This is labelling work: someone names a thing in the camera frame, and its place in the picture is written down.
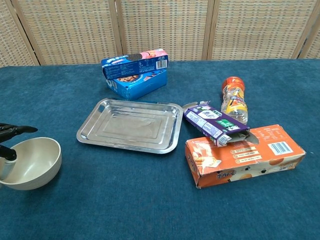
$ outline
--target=beige bowl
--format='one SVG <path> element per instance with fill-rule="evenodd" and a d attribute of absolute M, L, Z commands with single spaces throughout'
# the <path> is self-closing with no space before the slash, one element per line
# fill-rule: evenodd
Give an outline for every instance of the beige bowl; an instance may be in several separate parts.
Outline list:
<path fill-rule="evenodd" d="M 50 182 L 60 169 L 61 147 L 52 138 L 36 137 L 11 148 L 16 151 L 16 163 L 8 177 L 0 180 L 0 184 L 9 188 L 37 189 Z"/>

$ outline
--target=orange box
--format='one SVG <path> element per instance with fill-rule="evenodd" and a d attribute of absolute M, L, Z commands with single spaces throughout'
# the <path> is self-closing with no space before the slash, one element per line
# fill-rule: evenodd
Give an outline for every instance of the orange box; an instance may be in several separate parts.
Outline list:
<path fill-rule="evenodd" d="M 185 157 L 197 188 L 294 169 L 306 155 L 280 125 L 250 131 L 259 144 L 238 141 L 216 147 L 209 137 L 186 141 Z"/>

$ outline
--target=teal fabric surface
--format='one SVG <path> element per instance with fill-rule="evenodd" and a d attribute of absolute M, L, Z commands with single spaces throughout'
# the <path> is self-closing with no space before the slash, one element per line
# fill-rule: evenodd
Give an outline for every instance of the teal fabric surface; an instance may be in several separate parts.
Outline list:
<path fill-rule="evenodd" d="M 248 125 L 280 124 L 305 159 L 293 170 L 197 189 L 184 153 L 186 140 L 202 134 L 185 119 L 165 155 L 77 141 L 95 105 L 118 97 L 99 64 L 0 68 L 0 122 L 39 129 L 3 144 L 50 137 L 62 149 L 47 185 L 0 189 L 1 240 L 320 238 L 320 60 L 170 62 L 167 70 L 167 85 L 139 101 L 211 100 L 219 109 L 223 80 L 239 76 Z"/>

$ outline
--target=bottle label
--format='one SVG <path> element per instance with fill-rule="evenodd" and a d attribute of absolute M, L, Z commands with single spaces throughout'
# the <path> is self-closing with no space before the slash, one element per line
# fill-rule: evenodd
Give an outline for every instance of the bottle label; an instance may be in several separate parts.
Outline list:
<path fill-rule="evenodd" d="M 228 88 L 231 87 L 230 85 L 225 86 L 224 93 L 228 92 Z M 236 87 L 232 93 L 232 96 L 229 99 L 229 102 L 227 103 L 227 107 L 225 110 L 226 114 L 229 114 L 231 112 L 235 112 L 237 110 L 243 110 L 245 112 L 248 112 L 247 105 L 245 102 L 245 94 L 244 91 L 240 87 Z"/>

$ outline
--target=metal tray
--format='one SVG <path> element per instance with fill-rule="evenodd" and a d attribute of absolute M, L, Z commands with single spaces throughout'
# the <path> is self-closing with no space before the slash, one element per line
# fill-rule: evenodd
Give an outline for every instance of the metal tray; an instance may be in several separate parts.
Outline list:
<path fill-rule="evenodd" d="M 183 109 L 174 103 L 106 98 L 98 102 L 76 134 L 79 142 L 165 154 L 178 144 Z"/>

